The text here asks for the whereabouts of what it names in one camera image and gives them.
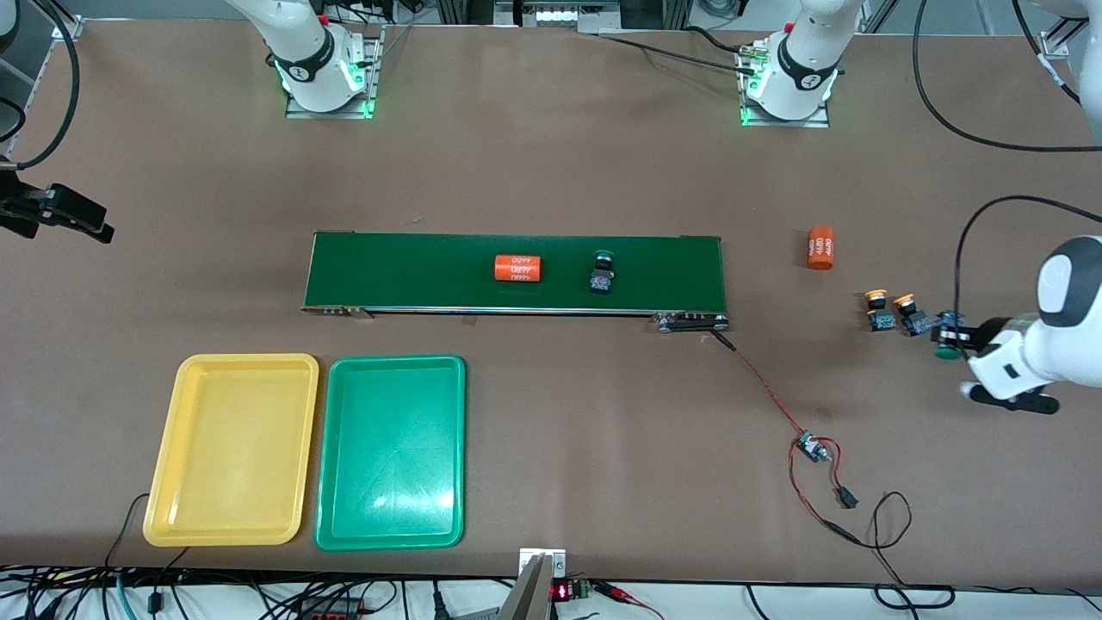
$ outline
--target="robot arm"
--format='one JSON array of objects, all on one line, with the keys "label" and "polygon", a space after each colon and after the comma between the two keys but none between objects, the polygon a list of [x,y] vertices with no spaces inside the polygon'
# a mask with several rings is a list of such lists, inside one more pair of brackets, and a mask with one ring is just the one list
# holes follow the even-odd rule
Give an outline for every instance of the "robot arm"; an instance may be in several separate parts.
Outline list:
[{"label": "robot arm", "polygon": [[363,35],[338,24],[322,25],[307,0],[226,2],[260,31],[283,87],[303,108],[333,111],[366,88]]},{"label": "robot arm", "polygon": [[979,384],[962,392],[1009,410],[1056,413],[1040,390],[1069,381],[1102,388],[1102,237],[1065,241],[1037,278],[1038,314],[992,319],[973,331],[969,360]]},{"label": "robot arm", "polygon": [[[1102,24],[1102,0],[1030,0],[1065,18],[1090,18]],[[775,32],[755,47],[767,51],[746,97],[782,120],[802,120],[830,97],[838,63],[857,31],[861,0],[800,0],[790,32]],[[1088,33],[1079,73],[1080,99],[1087,117],[1102,124],[1102,40]]]},{"label": "robot arm", "polygon": [[1087,31],[1087,48],[1083,51],[1083,66],[1079,69],[1079,98],[1087,118],[1095,126],[1102,126],[1102,41],[1094,32],[1093,24],[1102,24],[1102,0],[1029,0],[1042,11],[1066,19],[1087,19],[1091,25]]}]

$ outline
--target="orange cylinder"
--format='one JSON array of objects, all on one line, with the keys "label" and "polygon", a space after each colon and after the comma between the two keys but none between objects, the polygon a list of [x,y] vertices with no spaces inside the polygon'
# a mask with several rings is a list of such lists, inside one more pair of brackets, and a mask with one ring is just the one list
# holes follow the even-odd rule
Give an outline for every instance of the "orange cylinder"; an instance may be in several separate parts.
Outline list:
[{"label": "orange cylinder", "polygon": [[834,265],[834,228],[815,226],[808,232],[808,267],[824,271]]},{"label": "orange cylinder", "polygon": [[499,253],[494,259],[494,279],[504,282],[540,281],[540,257]]}]

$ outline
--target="electrical connector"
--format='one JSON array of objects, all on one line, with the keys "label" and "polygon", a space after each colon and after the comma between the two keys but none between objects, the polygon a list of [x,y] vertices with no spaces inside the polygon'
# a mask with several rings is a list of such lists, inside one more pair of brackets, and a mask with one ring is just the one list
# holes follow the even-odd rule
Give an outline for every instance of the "electrical connector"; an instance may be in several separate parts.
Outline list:
[{"label": "electrical connector", "polygon": [[440,594],[440,590],[432,592],[432,605],[436,610],[433,614],[433,620],[452,620],[452,614],[447,612],[447,606],[444,605],[444,595]]},{"label": "electrical connector", "polygon": [[845,487],[838,488],[838,501],[842,502],[842,505],[847,509],[857,507],[857,498],[854,498],[853,493]]},{"label": "electrical connector", "polygon": [[145,599],[145,613],[152,616],[162,609],[164,609],[164,595],[153,591],[149,595],[149,598]]},{"label": "electrical connector", "polygon": [[631,595],[626,591],[613,586],[608,581],[591,581],[593,586],[593,591],[598,595],[604,595],[616,602],[628,602],[631,599]]},{"label": "electrical connector", "polygon": [[355,620],[364,601],[352,597],[306,597],[299,603],[301,620]]},{"label": "electrical connector", "polygon": [[817,464],[819,461],[829,461],[830,453],[827,450],[827,446],[823,446],[819,438],[810,433],[804,433],[796,440],[797,447],[800,452],[811,459],[811,463]]}]

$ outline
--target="metal mounting plate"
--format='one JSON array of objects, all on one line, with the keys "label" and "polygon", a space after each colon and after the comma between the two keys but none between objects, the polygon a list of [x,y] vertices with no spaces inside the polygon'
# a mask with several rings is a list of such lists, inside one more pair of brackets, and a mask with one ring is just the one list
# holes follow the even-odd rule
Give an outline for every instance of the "metal mounting plate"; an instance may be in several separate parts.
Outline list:
[{"label": "metal mounting plate", "polygon": [[566,550],[542,550],[538,547],[520,550],[517,575],[525,572],[528,561],[532,559],[533,555],[550,555],[554,562],[552,565],[554,566],[554,578],[561,579],[566,576]]},{"label": "metal mounting plate", "polygon": [[[73,20],[75,23],[69,28],[69,37],[73,39],[73,41],[76,41],[80,39],[82,34],[84,34],[84,22],[87,20],[80,15],[73,15]],[[65,39],[62,36],[62,31],[57,30],[56,25],[54,26],[53,32],[50,33],[50,37],[55,41],[63,41]]]}]

